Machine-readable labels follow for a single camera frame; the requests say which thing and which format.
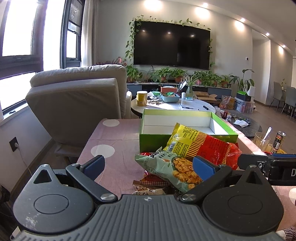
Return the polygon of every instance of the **green snack bag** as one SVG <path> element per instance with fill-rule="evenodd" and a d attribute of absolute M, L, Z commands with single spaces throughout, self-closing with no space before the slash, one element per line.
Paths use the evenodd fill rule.
<path fill-rule="evenodd" d="M 170 151 L 160 150 L 149 156 L 135 155 L 135 161 L 149 173 L 169 181 L 181 192 L 187 192 L 202 182 L 193 171 L 191 161 Z"/>

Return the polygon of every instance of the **open green box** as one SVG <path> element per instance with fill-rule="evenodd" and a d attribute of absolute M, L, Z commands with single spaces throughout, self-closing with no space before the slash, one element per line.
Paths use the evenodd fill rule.
<path fill-rule="evenodd" d="M 145 109 L 139 134 L 140 152 L 164 148 L 177 122 L 225 142 L 237 141 L 238 134 L 212 112 Z"/>

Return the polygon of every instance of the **round white table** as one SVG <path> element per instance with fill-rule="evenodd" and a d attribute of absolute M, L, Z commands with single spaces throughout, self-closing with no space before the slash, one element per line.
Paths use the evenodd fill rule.
<path fill-rule="evenodd" d="M 184 100 L 180 99 L 177 103 L 163 103 L 160 105 L 156 104 L 147 104 L 146 106 L 137 106 L 137 99 L 131 101 L 131 111 L 139 116 L 142 117 L 144 109 L 165 109 L 165 110 L 193 110 L 193 111 L 211 111 L 215 114 L 215 108 L 207 102 L 202 100 Z"/>

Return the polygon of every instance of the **yellow canister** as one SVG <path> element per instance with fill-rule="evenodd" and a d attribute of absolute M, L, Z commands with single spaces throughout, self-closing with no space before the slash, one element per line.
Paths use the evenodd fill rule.
<path fill-rule="evenodd" d="M 137 91 L 137 106 L 147 105 L 147 91 Z"/>

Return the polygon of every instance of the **power cord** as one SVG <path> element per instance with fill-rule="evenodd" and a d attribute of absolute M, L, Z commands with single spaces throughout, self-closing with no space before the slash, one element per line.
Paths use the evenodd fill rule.
<path fill-rule="evenodd" d="M 29 167 L 27 166 L 27 164 L 25 163 L 25 161 L 24 161 L 24 159 L 23 159 L 23 157 L 22 157 L 22 152 L 20 151 L 20 146 L 19 146 L 19 144 L 15 143 L 15 147 L 16 147 L 16 148 L 19 150 L 19 152 L 20 152 L 20 157 L 22 158 L 22 162 L 24 163 L 24 165 L 26 166 L 26 168 L 27 168 L 28 171 L 30 172 L 31 176 L 33 176 L 32 173 L 31 173 L 31 171 L 30 171 L 30 169 L 29 169 Z"/>

